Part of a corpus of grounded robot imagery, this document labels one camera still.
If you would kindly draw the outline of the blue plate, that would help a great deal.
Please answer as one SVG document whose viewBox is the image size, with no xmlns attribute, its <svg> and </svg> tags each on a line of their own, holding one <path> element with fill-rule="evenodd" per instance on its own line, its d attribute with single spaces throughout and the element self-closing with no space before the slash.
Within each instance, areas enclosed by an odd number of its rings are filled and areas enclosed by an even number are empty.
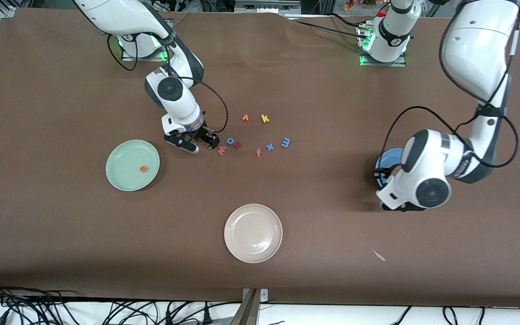
<svg viewBox="0 0 520 325">
<path fill-rule="evenodd" d="M 396 168 L 402 162 L 404 149 L 403 148 L 392 148 L 382 152 L 381 157 L 378 158 L 375 168 Z M 387 183 L 387 177 L 375 178 L 378 188 L 381 189 Z"/>
</svg>

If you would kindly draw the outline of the light green plate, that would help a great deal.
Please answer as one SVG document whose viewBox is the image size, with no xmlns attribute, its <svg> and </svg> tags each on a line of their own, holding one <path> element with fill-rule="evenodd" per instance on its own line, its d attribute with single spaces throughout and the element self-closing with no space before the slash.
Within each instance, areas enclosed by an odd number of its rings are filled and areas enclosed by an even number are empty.
<svg viewBox="0 0 520 325">
<path fill-rule="evenodd" d="M 141 173 L 141 165 L 149 167 Z M 160 156 L 149 142 L 133 139 L 118 145 L 108 156 L 105 173 L 110 184 L 118 190 L 141 190 L 156 178 L 160 168 Z"/>
</svg>

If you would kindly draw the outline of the beige plate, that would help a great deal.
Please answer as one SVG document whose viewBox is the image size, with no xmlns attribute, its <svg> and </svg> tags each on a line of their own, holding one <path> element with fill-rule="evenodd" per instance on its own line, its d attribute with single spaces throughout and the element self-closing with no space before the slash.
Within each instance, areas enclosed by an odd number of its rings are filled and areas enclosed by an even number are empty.
<svg viewBox="0 0 520 325">
<path fill-rule="evenodd" d="M 268 206 L 247 204 L 229 215 L 223 238 L 228 251 L 244 263 L 258 264 L 272 258 L 283 240 L 283 226 Z"/>
</svg>

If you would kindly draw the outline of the metal background device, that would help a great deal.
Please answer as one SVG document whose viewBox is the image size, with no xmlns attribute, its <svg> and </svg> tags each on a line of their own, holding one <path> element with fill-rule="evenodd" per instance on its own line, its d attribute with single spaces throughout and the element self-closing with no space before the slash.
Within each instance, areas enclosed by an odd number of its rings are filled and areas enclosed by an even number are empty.
<svg viewBox="0 0 520 325">
<path fill-rule="evenodd" d="M 302 14 L 301 0 L 235 0 L 235 13 Z"/>
</svg>

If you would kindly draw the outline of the brown table cover sheet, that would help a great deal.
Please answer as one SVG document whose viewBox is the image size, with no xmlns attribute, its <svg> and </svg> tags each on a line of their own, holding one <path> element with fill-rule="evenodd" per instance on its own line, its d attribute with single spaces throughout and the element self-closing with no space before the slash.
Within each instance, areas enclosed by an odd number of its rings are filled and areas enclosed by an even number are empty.
<svg viewBox="0 0 520 325">
<path fill-rule="evenodd" d="M 375 194 L 371 171 L 402 110 L 429 107 L 452 125 L 474 113 L 439 65 L 448 20 L 419 20 L 406 67 L 392 68 L 360 66 L 353 39 L 276 14 L 176 18 L 229 107 L 221 140 L 242 144 L 224 156 L 167 144 L 164 111 L 144 90 L 158 63 L 122 69 L 78 10 L 18 9 L 1 21 L 0 285 L 150 300 L 239 301 L 244 288 L 268 288 L 279 304 L 520 306 L 520 150 L 481 182 L 452 181 L 436 209 L 383 211 Z M 507 114 L 520 134 L 520 40 L 511 70 Z M 141 190 L 118 190 L 107 159 L 133 139 L 156 148 L 159 172 Z M 224 242 L 229 215 L 247 204 L 268 206 L 283 226 L 263 263 L 239 261 Z"/>
</svg>

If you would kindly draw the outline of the orange red background object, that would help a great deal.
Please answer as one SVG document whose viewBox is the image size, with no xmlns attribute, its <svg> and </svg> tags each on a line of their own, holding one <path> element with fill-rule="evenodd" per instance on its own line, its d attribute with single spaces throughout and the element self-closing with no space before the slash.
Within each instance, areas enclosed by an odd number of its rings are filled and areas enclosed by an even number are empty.
<svg viewBox="0 0 520 325">
<path fill-rule="evenodd" d="M 343 8 L 347 13 L 353 10 L 380 10 L 382 6 L 389 2 L 390 0 L 345 0 Z"/>
</svg>

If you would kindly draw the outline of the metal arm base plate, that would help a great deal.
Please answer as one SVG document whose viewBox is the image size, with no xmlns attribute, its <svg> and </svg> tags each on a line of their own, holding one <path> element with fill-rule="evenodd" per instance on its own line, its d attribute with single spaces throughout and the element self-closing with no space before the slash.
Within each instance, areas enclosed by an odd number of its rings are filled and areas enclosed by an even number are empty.
<svg viewBox="0 0 520 325">
<path fill-rule="evenodd" d="M 132 38 L 132 35 L 117 37 L 123 61 L 134 61 L 136 58 L 138 61 L 165 62 L 168 60 L 167 52 L 155 37 L 141 33 L 135 40 Z"/>
<path fill-rule="evenodd" d="M 361 66 L 406 66 L 404 52 L 410 41 L 410 35 L 396 38 L 389 36 L 386 39 L 383 35 L 377 34 L 380 29 L 370 24 L 360 24 L 356 31 L 357 35 L 361 37 L 358 41 Z"/>
</svg>

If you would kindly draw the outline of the aluminium bracket at table edge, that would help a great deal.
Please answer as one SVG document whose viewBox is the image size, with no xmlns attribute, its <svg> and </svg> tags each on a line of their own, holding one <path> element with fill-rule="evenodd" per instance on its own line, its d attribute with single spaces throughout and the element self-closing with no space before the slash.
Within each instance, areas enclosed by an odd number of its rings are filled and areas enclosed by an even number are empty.
<svg viewBox="0 0 520 325">
<path fill-rule="evenodd" d="M 258 313 L 263 302 L 268 302 L 267 288 L 245 288 L 243 300 L 230 325 L 258 325 Z"/>
</svg>

